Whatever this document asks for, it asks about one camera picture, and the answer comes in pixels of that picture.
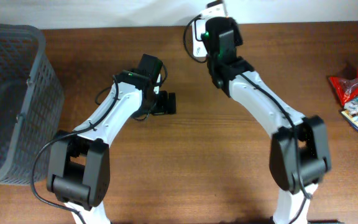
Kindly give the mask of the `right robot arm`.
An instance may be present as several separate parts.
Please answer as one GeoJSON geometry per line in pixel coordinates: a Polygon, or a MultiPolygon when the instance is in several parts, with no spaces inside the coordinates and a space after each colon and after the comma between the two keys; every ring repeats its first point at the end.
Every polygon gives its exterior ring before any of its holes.
{"type": "Polygon", "coordinates": [[[201,40],[213,84],[242,105],[270,137],[269,169],[280,189],[270,222],[307,223],[313,194],[332,169],[324,121],[286,104],[237,55],[242,37],[233,18],[208,19],[201,40]]]}

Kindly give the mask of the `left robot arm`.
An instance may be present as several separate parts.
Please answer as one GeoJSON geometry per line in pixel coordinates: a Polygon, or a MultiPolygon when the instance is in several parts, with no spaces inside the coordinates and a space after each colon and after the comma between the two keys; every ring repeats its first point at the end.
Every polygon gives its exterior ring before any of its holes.
{"type": "Polygon", "coordinates": [[[103,199],[110,183],[109,149],[130,118],[175,114],[174,93],[161,90],[167,79],[163,62],[143,54],[138,66],[113,75],[108,95],[73,131],[59,131],[49,142],[47,190],[75,223],[109,223],[103,199]]]}

